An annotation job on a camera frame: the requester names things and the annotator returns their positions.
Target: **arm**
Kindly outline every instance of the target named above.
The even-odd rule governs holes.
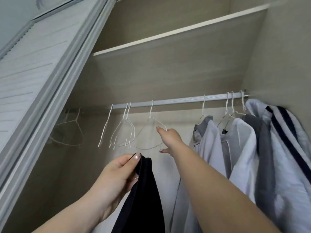
[[[157,127],[184,182],[203,232],[280,233],[256,205],[228,179],[185,145],[174,129]]]
[[[117,208],[137,182],[134,172],[140,153],[125,154],[111,161],[91,189],[78,201],[48,220],[33,233],[86,233]]]

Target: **forearm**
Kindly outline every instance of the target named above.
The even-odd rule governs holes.
[[[87,233],[99,222],[100,208],[85,196],[71,204],[33,233]]]
[[[188,146],[175,146],[172,155],[204,232],[279,232],[246,195]]]

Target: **hanging clothes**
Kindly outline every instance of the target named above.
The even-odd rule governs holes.
[[[242,119],[254,129],[257,138],[259,165],[255,183],[256,205],[274,224],[277,224],[274,209],[275,172],[270,126],[254,115],[247,114]]]
[[[222,151],[229,180],[255,203],[255,182],[259,159],[256,134],[243,120],[233,120],[227,134],[221,134]]]
[[[112,233],[165,232],[161,200],[150,158],[141,156],[135,168],[138,181],[124,202]]]
[[[249,99],[251,114],[271,126],[275,212],[282,232],[311,231],[311,144],[296,117],[279,106]]]
[[[190,146],[208,164],[226,176],[225,164],[222,159],[220,134],[212,119],[212,116],[207,116],[200,125],[195,126],[192,145]],[[179,182],[173,215],[170,221],[170,230],[171,233],[202,232],[182,180]]]

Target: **white fabric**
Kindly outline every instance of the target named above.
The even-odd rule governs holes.
[[[230,159],[229,180],[255,203],[255,181],[259,158],[256,154],[257,140],[254,129],[243,120],[236,118],[229,132],[221,135],[221,142],[226,143],[228,147],[223,149],[223,155],[225,160]]]
[[[247,109],[255,116],[271,125],[271,140],[276,175],[275,208],[277,226],[284,232],[307,233],[311,232],[311,184],[297,164],[286,144],[280,138],[271,117],[274,114],[290,143],[298,151],[306,164],[311,167],[311,145],[305,131],[298,120],[289,111],[288,114],[295,126],[297,138],[287,127],[280,111],[270,106],[273,114],[266,110],[267,104],[256,99],[246,102]]]
[[[212,120],[208,122],[204,136],[202,137],[200,144],[196,145],[195,151],[218,172],[226,176],[220,133]],[[192,206],[189,203],[186,189],[182,180],[180,181],[179,189],[177,192],[171,227],[171,233],[181,232],[202,232],[196,216],[193,213]]]

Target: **person's left hand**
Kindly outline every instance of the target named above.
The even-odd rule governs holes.
[[[131,190],[138,180],[134,169],[141,154],[124,154],[111,161],[83,196],[90,208],[98,212],[99,222],[105,220],[117,208],[122,198]]]

